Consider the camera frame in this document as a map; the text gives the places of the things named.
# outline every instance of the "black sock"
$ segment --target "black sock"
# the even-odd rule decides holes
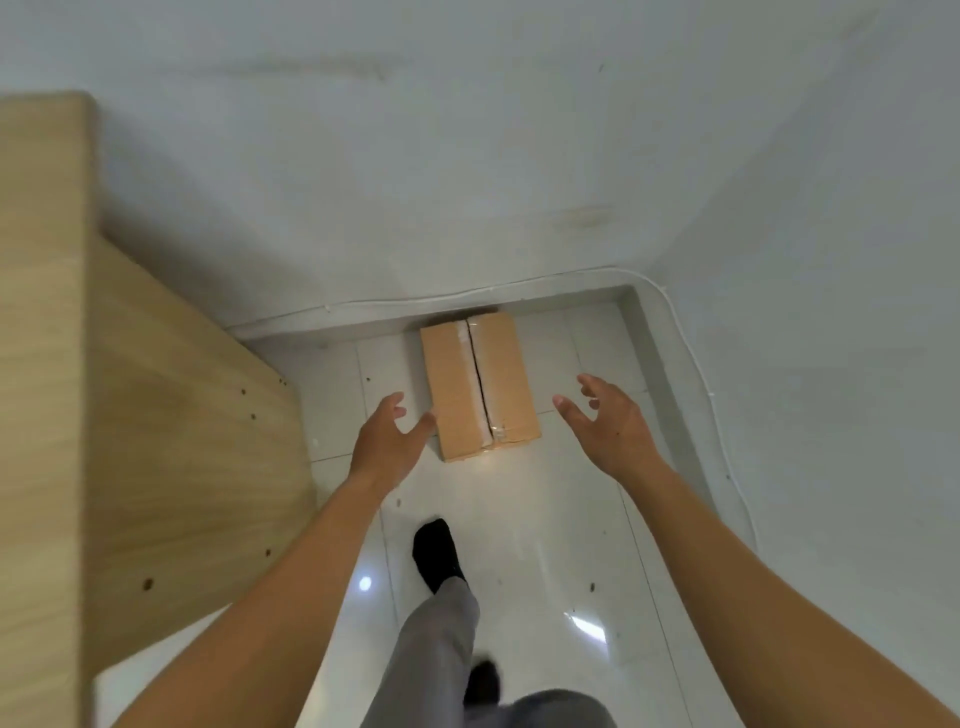
[[[473,666],[464,693],[464,707],[496,705],[500,702],[500,673],[493,660],[486,659]]]
[[[450,527],[444,519],[425,523],[414,535],[414,561],[423,581],[434,594],[451,576],[459,576],[464,581],[457,560],[457,547],[453,544]]]

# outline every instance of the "gray trousers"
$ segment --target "gray trousers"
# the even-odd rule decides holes
[[[465,711],[479,619],[467,582],[447,579],[404,622],[362,728],[615,728],[601,703],[570,691]]]

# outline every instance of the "left hand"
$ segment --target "left hand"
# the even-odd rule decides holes
[[[402,392],[384,397],[353,446],[350,479],[367,483],[380,500],[410,474],[426,441],[437,431],[437,419],[426,412],[412,430],[400,432],[394,420],[407,413],[406,407],[399,406],[402,400]]]

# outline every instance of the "wooden furniture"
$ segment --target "wooden furniture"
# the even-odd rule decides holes
[[[231,602],[315,510],[293,388],[103,239],[92,102],[0,99],[0,724]]]

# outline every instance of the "cardboard box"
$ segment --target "cardboard box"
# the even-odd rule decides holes
[[[444,461],[540,437],[510,314],[422,328],[420,339]]]

